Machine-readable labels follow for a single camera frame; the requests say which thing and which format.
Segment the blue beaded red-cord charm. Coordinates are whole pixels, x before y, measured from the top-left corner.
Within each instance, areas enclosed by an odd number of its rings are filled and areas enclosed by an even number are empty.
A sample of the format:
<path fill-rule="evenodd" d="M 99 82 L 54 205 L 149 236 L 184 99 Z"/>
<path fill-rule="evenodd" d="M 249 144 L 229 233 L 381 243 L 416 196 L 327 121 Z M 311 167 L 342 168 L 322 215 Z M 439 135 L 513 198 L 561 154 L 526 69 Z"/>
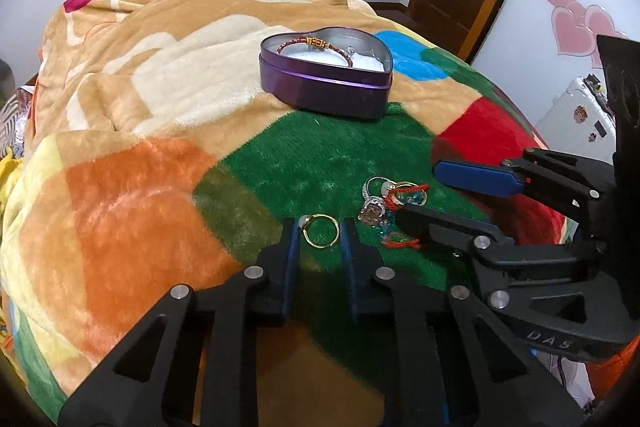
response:
<path fill-rule="evenodd" d="M 418 251 L 421 248 L 419 239 L 409 236 L 405 232 L 401 232 L 392 218 L 386 218 L 378 222 L 376 226 L 380 243 L 388 249 L 404 249 L 410 248 Z"/>

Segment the white suitcase with stickers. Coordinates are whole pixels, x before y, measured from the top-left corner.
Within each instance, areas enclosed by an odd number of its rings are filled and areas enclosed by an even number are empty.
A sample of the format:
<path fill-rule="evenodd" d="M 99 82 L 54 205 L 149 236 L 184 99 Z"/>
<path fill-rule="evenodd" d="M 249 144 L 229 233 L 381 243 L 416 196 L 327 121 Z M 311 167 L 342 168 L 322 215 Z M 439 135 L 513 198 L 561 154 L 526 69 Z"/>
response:
<path fill-rule="evenodd" d="M 550 150 L 613 164 L 616 132 L 602 81 L 593 74 L 574 79 L 536 124 Z"/>

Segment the white wardrobe sliding door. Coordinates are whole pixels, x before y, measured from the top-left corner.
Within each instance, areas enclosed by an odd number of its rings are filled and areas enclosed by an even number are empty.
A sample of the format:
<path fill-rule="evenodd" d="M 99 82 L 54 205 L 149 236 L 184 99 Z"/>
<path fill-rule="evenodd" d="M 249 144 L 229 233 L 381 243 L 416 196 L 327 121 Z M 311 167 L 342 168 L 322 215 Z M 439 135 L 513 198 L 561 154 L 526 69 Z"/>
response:
<path fill-rule="evenodd" d="M 503 0 L 472 65 L 536 124 L 574 79 L 601 74 L 598 35 L 638 39 L 639 0 Z"/>

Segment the colourful plush blanket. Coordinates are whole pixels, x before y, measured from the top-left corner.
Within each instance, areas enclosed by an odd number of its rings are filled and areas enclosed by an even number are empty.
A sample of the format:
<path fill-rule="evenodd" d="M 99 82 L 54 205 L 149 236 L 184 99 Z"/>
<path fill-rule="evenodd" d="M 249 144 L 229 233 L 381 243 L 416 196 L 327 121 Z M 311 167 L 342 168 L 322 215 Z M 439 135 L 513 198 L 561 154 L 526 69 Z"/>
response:
<path fill-rule="evenodd" d="M 330 26 L 392 52 L 381 119 L 302 112 L 262 90 L 262 40 Z M 292 319 L 258 338 L 260 421 L 372 426 L 372 341 L 352 335 L 333 222 L 388 178 L 518 243 L 559 242 L 559 213 L 477 202 L 431 173 L 434 154 L 498 164 L 538 143 L 486 77 L 361 0 L 66 0 L 43 34 L 22 174 L 1 211 L 2 352 L 55 421 L 168 289 L 224 283 L 285 218 L 312 214 Z"/>

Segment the purple heart-shaped tin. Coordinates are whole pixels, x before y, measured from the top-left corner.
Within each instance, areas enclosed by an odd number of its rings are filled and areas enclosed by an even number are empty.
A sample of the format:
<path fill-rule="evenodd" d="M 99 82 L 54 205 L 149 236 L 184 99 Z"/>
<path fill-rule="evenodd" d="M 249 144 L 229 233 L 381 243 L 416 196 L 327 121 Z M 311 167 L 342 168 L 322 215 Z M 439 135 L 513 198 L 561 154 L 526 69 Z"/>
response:
<path fill-rule="evenodd" d="M 379 120 L 393 84 L 386 44 L 350 27 L 272 35 L 260 43 L 262 90 L 298 109 Z"/>

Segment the yellow cloth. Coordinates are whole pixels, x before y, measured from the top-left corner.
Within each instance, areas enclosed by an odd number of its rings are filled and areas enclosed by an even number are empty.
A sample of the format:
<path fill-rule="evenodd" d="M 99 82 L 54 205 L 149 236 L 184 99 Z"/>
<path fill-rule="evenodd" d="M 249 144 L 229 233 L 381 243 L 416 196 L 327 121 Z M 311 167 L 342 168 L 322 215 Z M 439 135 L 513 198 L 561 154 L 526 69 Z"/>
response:
<path fill-rule="evenodd" d="M 12 147 L 7 146 L 0 161 L 0 205 L 1 211 L 6 209 L 9 197 L 21 178 L 23 158 L 16 157 Z"/>

